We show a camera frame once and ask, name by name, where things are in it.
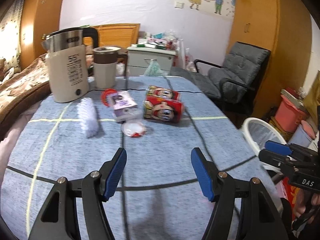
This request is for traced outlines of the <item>white trash bin with bag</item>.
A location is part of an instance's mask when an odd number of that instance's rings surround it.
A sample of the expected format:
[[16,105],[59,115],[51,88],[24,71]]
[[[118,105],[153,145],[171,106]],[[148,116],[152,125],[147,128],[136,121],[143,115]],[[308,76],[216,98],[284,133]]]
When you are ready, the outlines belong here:
[[280,133],[270,124],[258,118],[247,118],[244,120],[241,128],[242,135],[255,155],[265,148],[268,140],[286,145],[287,142]]

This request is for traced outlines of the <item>light blue lidded container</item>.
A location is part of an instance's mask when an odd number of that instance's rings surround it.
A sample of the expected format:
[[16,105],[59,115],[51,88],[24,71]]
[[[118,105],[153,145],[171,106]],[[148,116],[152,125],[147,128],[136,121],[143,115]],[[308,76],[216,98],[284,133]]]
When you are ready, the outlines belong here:
[[307,121],[302,120],[293,136],[289,140],[289,144],[297,144],[303,147],[309,147],[315,139],[316,134],[312,126]]

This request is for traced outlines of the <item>red white crumpled wrapper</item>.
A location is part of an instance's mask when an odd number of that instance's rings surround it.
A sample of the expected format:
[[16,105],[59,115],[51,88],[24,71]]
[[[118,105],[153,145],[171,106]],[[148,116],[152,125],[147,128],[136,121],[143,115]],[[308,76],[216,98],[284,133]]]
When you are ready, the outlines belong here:
[[131,138],[138,138],[146,133],[146,127],[141,121],[137,120],[130,120],[123,123],[121,130],[126,136]]

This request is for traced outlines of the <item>gold paper shopping bag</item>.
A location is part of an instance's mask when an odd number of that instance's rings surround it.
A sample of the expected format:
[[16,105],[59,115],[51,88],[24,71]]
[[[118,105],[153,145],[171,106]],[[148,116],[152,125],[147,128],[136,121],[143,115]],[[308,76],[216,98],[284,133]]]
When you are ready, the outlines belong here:
[[304,107],[312,117],[314,123],[319,129],[319,71],[317,72],[316,78],[313,84],[303,100]]

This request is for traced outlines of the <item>red round lid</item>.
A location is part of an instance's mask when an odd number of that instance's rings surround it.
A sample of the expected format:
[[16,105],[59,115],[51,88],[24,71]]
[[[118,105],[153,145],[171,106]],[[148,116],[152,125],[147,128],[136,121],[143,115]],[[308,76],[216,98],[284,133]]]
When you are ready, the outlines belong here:
[[109,107],[109,103],[108,103],[108,100],[107,100],[107,97],[110,95],[110,94],[114,94],[116,93],[117,91],[115,89],[112,89],[112,88],[108,88],[106,90],[104,90],[101,94],[101,102],[103,103],[104,106],[106,107]]

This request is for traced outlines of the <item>red cartoon can front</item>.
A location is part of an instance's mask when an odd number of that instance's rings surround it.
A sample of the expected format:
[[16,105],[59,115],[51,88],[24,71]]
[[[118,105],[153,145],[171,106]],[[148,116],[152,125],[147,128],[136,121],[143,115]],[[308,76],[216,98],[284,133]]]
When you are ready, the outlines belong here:
[[184,104],[178,100],[146,96],[143,118],[178,123],[184,112]]

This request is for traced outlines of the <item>red cartoon can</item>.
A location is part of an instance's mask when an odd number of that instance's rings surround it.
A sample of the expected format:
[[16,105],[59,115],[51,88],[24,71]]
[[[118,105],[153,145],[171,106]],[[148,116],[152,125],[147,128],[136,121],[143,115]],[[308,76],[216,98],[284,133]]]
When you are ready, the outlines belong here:
[[178,100],[146,96],[143,118],[178,123],[184,112],[184,104]]
[[163,87],[150,85],[146,90],[146,96],[157,96],[171,100],[180,100],[181,95],[179,92]]

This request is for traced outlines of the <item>red cartoon can rear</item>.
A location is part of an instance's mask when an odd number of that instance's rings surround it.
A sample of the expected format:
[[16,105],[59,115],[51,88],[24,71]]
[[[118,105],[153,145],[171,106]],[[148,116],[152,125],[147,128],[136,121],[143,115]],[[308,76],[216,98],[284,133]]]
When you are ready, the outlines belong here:
[[163,87],[150,85],[146,90],[146,96],[157,96],[171,100],[180,100],[181,95],[179,92]]

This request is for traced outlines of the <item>green patterned plastic bag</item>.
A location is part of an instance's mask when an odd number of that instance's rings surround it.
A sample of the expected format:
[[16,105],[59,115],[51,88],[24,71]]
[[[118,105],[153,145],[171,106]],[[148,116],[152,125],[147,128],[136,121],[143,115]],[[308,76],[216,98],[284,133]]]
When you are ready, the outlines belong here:
[[150,59],[149,65],[144,72],[144,76],[163,76],[165,72],[161,70],[156,59]]

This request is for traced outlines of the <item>white red plastic bag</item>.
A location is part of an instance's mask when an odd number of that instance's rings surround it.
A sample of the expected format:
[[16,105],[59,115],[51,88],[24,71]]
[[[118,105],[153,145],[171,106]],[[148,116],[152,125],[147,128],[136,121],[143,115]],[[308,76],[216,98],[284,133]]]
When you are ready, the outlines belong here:
[[176,41],[175,51],[174,67],[179,67],[190,72],[197,72],[194,59],[189,52],[189,48],[185,47],[183,39],[180,38]]

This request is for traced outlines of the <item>beige brown lidded mug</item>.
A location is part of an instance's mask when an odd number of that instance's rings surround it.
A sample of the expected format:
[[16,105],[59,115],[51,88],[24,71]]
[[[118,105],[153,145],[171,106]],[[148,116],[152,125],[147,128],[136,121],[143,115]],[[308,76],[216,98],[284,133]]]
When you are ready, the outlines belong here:
[[93,49],[93,75],[98,89],[112,88],[116,81],[116,65],[118,59],[127,61],[127,53],[121,48],[101,46]]

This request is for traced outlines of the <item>brown bed blanket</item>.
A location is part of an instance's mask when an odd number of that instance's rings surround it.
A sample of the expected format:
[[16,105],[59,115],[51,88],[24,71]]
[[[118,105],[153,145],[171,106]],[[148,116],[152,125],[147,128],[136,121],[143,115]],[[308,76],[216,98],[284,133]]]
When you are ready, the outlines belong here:
[[50,93],[46,54],[1,85],[1,139],[20,114]]

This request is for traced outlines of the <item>white electric kettle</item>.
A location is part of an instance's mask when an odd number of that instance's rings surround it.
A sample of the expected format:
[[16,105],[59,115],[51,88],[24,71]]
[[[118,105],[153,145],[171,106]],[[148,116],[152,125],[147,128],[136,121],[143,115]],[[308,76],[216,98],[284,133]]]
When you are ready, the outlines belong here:
[[93,47],[98,47],[99,34],[92,27],[58,30],[41,43],[47,51],[49,86],[57,103],[77,100],[89,91],[84,37],[90,37]]

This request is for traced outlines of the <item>wooden door wardrobe right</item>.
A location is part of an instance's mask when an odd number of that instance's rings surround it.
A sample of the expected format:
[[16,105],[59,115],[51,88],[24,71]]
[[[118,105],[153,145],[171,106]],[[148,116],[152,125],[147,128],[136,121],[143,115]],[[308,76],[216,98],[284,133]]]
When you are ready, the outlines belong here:
[[236,0],[229,45],[236,41],[271,51],[253,116],[260,118],[278,106],[281,89],[303,86],[312,27],[310,13],[301,0]]

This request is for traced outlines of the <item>wooden bed headboard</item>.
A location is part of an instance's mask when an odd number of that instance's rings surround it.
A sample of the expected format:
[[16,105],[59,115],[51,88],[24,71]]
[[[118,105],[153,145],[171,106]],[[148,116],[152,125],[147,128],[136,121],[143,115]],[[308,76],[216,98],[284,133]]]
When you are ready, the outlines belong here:
[[97,29],[99,46],[116,46],[123,49],[136,44],[139,36],[139,23],[116,23],[103,25],[83,25],[83,28]]

